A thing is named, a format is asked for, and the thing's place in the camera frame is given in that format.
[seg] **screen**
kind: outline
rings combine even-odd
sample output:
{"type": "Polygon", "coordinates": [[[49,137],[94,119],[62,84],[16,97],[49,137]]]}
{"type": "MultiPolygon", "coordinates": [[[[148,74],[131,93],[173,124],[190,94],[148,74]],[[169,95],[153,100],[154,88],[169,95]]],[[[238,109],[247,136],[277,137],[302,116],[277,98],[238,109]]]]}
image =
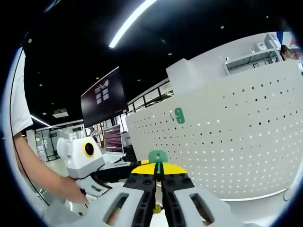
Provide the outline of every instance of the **screen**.
{"type": "Polygon", "coordinates": [[[128,108],[119,68],[81,96],[81,108],[85,128],[120,115],[128,108]]]}
{"type": "Polygon", "coordinates": [[[123,153],[120,125],[104,129],[103,133],[105,151],[123,153]]]}

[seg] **white pegboard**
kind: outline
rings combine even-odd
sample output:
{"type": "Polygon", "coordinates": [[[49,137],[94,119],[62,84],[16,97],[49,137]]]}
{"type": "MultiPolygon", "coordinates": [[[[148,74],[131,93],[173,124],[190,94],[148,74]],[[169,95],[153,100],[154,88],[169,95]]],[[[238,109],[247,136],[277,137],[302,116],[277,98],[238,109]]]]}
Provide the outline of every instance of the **white pegboard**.
{"type": "Polygon", "coordinates": [[[126,118],[138,160],[162,149],[222,199],[289,187],[303,154],[303,78],[295,61],[241,72],[126,118]],[[183,110],[185,122],[170,117],[183,110]]]}

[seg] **hand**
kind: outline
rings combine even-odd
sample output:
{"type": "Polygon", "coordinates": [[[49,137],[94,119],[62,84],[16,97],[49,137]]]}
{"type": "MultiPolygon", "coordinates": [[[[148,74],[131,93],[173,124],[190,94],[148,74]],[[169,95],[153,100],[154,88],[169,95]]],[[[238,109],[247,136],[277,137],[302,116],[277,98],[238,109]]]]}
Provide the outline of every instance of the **hand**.
{"type": "Polygon", "coordinates": [[[61,178],[58,194],[74,203],[89,203],[76,184],[76,180],[69,176],[61,178]]]}

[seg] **floor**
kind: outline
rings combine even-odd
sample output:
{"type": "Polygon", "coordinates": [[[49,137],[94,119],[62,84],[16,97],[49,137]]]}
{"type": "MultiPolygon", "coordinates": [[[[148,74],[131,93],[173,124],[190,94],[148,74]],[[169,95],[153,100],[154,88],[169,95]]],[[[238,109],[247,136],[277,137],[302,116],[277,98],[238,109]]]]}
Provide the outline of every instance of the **floor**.
{"type": "MultiPolygon", "coordinates": [[[[68,175],[62,159],[48,162],[47,165],[63,176],[68,175]]],[[[232,213],[244,223],[256,223],[260,226],[268,227],[279,216],[282,210],[286,208],[287,202],[283,200],[283,195],[284,193],[280,193],[259,200],[227,203],[230,205],[232,213]]],[[[157,186],[156,202],[161,204],[161,199],[161,188],[157,186]]],[[[87,208],[81,204],[66,201],[65,206],[80,215],[85,215],[87,212],[87,208]]],[[[153,216],[150,226],[168,227],[164,211],[153,216]]]]}

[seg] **ceiling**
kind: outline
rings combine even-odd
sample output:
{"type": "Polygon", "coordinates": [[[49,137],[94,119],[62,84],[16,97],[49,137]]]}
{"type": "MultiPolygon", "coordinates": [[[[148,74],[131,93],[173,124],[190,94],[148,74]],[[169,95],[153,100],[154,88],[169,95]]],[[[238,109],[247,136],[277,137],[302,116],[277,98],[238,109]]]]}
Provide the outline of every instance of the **ceiling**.
{"type": "Polygon", "coordinates": [[[256,0],[158,0],[114,49],[108,48],[142,2],[62,0],[32,24],[23,42],[32,115],[50,125],[82,119],[81,94],[117,66],[130,101],[167,78],[165,69],[176,61],[282,25],[266,3],[256,0]],[[69,116],[54,118],[53,112],[61,108],[69,116]]]}

